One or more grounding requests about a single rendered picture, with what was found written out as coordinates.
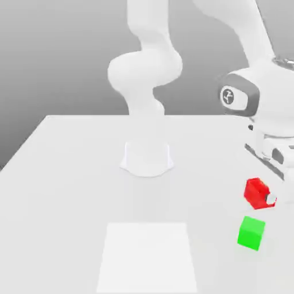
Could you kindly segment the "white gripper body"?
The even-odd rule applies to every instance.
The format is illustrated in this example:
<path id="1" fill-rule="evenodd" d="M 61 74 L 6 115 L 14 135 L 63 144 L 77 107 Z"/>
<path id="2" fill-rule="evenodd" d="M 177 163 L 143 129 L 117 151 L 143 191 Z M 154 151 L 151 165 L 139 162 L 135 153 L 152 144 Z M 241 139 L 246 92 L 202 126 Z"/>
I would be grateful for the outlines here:
<path id="1" fill-rule="evenodd" d="M 267 155 L 259 156 L 247 143 L 245 149 L 281 179 L 284 202 L 294 204 L 294 142 L 266 142 L 265 146 Z"/>

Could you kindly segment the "small red cube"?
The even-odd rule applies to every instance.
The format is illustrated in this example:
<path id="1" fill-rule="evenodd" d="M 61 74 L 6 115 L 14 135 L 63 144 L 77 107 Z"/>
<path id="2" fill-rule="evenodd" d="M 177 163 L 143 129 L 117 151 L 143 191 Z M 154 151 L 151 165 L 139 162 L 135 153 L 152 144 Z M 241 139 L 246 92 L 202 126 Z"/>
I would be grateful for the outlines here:
<path id="1" fill-rule="evenodd" d="M 276 205 L 277 198 L 273 202 L 267 203 L 270 195 L 269 187 L 259 178 L 251 178 L 246 181 L 244 198 L 255 209 L 270 208 Z"/>

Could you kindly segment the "small green cube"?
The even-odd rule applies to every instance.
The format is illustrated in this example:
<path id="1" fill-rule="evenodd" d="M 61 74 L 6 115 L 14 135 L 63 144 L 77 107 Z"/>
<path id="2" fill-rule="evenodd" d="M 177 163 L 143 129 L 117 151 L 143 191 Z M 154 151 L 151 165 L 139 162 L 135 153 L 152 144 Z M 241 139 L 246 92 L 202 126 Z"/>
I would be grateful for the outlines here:
<path id="1" fill-rule="evenodd" d="M 258 251 L 266 223 L 262 220 L 244 216 L 239 228 L 237 243 L 244 247 Z"/>

